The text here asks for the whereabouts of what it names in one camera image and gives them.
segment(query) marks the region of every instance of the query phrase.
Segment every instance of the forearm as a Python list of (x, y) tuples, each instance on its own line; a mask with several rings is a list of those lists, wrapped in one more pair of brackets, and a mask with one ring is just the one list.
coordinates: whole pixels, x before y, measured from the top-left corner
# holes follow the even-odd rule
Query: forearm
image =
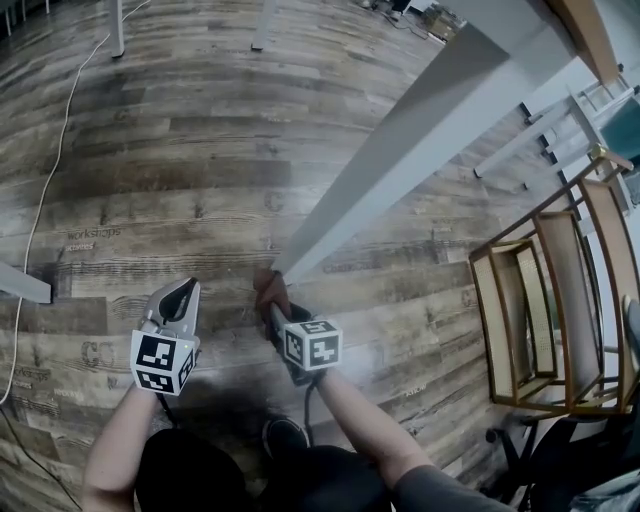
[(318, 391), (356, 451), (376, 462), (388, 487), (414, 467), (431, 464), (413, 437), (337, 370), (327, 371)]
[(116, 501), (133, 497), (142, 450), (157, 406), (154, 393), (135, 386), (127, 391), (91, 448), (84, 474), (84, 501), (92, 496)]

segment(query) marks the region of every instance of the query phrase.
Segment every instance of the chair leg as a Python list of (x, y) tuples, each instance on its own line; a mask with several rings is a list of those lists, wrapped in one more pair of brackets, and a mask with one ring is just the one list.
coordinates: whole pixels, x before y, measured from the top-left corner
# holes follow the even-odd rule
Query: chair leg
[(509, 470), (518, 471), (520, 469), (520, 457), (518, 456), (515, 446), (513, 446), (513, 441), (511, 441), (509, 434), (507, 434), (505, 430), (499, 428), (487, 430), (487, 442), (494, 443), (498, 438), (502, 442), (502, 448), (504, 449), (504, 454), (507, 457)]

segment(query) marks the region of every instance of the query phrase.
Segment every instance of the hand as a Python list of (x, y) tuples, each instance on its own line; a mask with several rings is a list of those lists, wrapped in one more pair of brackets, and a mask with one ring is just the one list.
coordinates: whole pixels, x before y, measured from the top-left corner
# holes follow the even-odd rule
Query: hand
[(282, 274), (272, 270), (259, 269), (253, 278), (253, 288), (258, 292), (256, 297), (256, 309), (265, 324), (265, 337), (271, 341), (278, 354), (289, 370), (291, 380), (296, 386), (311, 383), (314, 377), (324, 370), (308, 372), (291, 363), (284, 357), (284, 342), (280, 339), (271, 319), (271, 304), (276, 304), (282, 314), (292, 322), (307, 322), (313, 320), (313, 315), (306, 309), (289, 301), (287, 286)]

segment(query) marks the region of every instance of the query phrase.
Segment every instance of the black cable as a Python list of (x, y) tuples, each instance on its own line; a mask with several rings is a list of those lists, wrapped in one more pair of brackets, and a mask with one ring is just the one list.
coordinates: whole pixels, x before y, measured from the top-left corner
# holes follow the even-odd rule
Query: black cable
[(40, 464), (36, 459), (34, 459), (31, 455), (29, 455), (29, 452), (27, 452), (27, 450), (25, 449), (24, 445), (20, 441), (20, 438), (16, 434), (16, 431), (13, 430), (13, 427), (11, 426), (11, 423), (9, 422), (9, 418), (7, 418), (7, 415), (5, 414), (5, 412), (4, 412), (4, 410), (2, 408), (0, 408), (0, 412), (2, 413), (2, 416), (4, 416), (4, 421), (7, 422), (7, 426), (9, 427), (9, 430), (11, 430), (11, 434), (13, 434), (13, 438), (16, 440), (16, 444), (20, 447), (20, 449), (23, 451), (23, 453), (26, 455), (26, 457), (31, 462), (33, 462), (36, 466), (38, 466), (40, 469), (42, 469), (42, 471), (44, 471), (47, 475), (49, 475), (60, 486), (60, 488), (69, 497), (69, 499), (73, 502), (73, 504), (76, 507), (78, 507), (78, 510), (82, 510), (82, 507), (73, 498), (73, 496), (71, 496), (71, 493), (69, 491), (67, 491), (67, 488), (64, 486), (62, 481), (57, 476), (55, 476), (53, 473), (51, 473), (51, 471), (49, 471), (47, 468), (45, 468), (42, 464)]
[(156, 393), (156, 396), (158, 397), (158, 400), (160, 401), (160, 404), (162, 405), (162, 408), (164, 409), (164, 412), (166, 413), (167, 418), (171, 422), (173, 428), (178, 428), (178, 420), (176, 420), (176, 417), (173, 415), (173, 412), (169, 408), (169, 404), (167, 404), (167, 400), (165, 399), (164, 395), (162, 393)]

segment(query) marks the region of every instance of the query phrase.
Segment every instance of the floor plank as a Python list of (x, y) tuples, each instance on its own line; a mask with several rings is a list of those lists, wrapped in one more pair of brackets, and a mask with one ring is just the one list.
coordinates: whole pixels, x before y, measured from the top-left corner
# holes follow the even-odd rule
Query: floor plank
[[(135, 6), (125, 1), (124, 12)], [(343, 166), (440, 46), (347, 0), (282, 0), (262, 53), (255, 0), (152, 0), (125, 23), (73, 101), (30, 272), (51, 306), (25, 304), (10, 406), (26, 447), (77, 494), (88, 449), (132, 382), (129, 332), (150, 293), (203, 287), (202, 354), (176, 414), (230, 452), (258, 493), (269, 410), (302, 419), (252, 309), (251, 279), (286, 246)], [(107, 30), (105, 2), (53, 4), (0, 42), (0, 259), (19, 267), (75, 70)], [(344, 373), (449, 474), (478, 487), (504, 466), (489, 401), (469, 251), (559, 186), (523, 190), (537, 144), (477, 180), (474, 165), (524, 129), (514, 111), (291, 287), (346, 334)], [(70, 251), (76, 244), (87, 250)], [(0, 294), (0, 374), (16, 301)], [(318, 397), (316, 437), (348, 447)], [(158, 415), (154, 429), (167, 426)], [(0, 422), (0, 503), (69, 510)]]

